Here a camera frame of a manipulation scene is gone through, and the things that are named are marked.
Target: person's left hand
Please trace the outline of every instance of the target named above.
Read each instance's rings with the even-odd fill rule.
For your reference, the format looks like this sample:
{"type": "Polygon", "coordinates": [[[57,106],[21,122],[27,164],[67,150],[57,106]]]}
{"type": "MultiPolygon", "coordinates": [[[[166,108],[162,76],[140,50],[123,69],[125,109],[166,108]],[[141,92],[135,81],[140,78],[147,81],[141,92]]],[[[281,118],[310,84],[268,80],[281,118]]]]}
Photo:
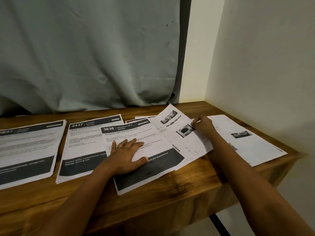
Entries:
{"type": "Polygon", "coordinates": [[[128,142],[128,140],[125,139],[118,144],[117,148],[116,142],[113,141],[111,154],[103,161],[103,163],[112,170],[113,175],[126,174],[148,162],[146,156],[139,160],[131,161],[139,147],[144,144],[144,142],[136,141],[137,139],[133,139],[128,142]]]}

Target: wooden table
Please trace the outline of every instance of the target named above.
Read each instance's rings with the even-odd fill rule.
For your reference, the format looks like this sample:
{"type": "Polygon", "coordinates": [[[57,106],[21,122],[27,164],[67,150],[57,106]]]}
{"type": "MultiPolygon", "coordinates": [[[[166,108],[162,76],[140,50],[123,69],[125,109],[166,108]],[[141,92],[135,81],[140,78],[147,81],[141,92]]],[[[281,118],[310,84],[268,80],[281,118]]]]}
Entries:
{"type": "MultiPolygon", "coordinates": [[[[175,106],[190,118],[199,114],[225,114],[285,150],[287,155],[255,167],[274,186],[281,182],[295,161],[302,156],[296,150],[206,102],[180,103],[175,106]]],[[[159,105],[2,118],[0,129],[61,119],[66,119],[69,124],[119,113],[123,120],[130,120],[135,116],[157,115],[165,107],[159,105]]],[[[67,130],[52,177],[0,190],[0,235],[32,234],[86,179],[81,177],[58,185],[55,183],[66,134],[67,130]]],[[[208,159],[212,154],[213,151],[178,171],[168,173],[121,196],[117,195],[114,183],[110,180],[86,228],[86,234],[95,234],[101,230],[119,235],[125,230],[127,235],[163,235],[234,205],[237,199],[224,175],[208,159]]]]}

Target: qr code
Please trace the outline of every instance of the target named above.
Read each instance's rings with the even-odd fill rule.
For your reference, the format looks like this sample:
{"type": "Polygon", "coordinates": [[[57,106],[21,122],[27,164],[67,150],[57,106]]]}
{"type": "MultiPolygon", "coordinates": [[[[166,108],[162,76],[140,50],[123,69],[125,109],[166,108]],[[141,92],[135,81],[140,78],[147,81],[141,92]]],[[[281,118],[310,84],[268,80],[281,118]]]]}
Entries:
{"type": "Polygon", "coordinates": [[[229,143],[229,145],[233,148],[234,151],[237,151],[237,148],[235,146],[233,146],[231,143],[229,143]]]}

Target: person's left arm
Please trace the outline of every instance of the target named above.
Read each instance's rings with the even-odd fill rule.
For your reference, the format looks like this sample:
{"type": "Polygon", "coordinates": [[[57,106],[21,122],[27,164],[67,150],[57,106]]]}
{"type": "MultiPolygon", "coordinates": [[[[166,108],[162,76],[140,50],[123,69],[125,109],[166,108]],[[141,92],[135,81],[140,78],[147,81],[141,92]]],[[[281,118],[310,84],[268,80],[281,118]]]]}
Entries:
{"type": "Polygon", "coordinates": [[[117,149],[114,141],[110,156],[34,235],[82,235],[108,180],[114,175],[126,174],[148,162],[147,157],[131,161],[138,148],[144,144],[136,141],[133,139],[128,142],[126,139],[119,143],[117,149]]]}

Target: person's right arm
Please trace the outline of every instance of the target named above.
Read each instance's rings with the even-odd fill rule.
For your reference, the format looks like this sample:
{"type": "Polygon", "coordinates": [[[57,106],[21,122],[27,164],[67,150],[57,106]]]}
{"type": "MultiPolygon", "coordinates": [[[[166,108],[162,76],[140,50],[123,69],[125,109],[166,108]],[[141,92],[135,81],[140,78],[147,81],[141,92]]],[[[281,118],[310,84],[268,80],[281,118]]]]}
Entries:
{"type": "Polygon", "coordinates": [[[281,194],[217,133],[210,119],[200,116],[191,124],[210,139],[213,160],[223,170],[256,235],[315,236],[281,194]]]}

